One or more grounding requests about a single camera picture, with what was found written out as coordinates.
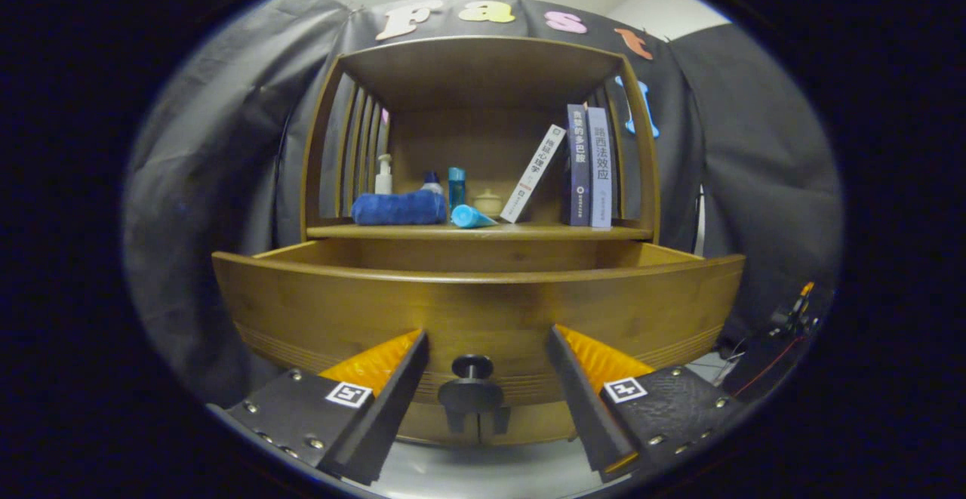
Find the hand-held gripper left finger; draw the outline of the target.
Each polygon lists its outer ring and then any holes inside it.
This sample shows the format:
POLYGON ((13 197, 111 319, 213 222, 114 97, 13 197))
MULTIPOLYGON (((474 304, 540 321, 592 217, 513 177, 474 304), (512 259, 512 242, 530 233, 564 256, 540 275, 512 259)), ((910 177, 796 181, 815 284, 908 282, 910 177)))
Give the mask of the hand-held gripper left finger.
POLYGON ((429 361, 425 331, 398 335, 327 371, 291 368, 211 413, 297 466, 377 481, 429 361))

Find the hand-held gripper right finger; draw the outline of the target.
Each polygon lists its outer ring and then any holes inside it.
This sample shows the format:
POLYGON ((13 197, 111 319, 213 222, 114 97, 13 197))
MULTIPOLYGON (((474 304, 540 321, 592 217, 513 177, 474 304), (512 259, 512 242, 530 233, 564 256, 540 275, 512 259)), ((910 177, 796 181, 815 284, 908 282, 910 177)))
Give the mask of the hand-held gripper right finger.
POLYGON ((670 471, 746 412, 686 366, 652 368, 569 327, 551 327, 546 353, 589 465, 605 482, 670 471))

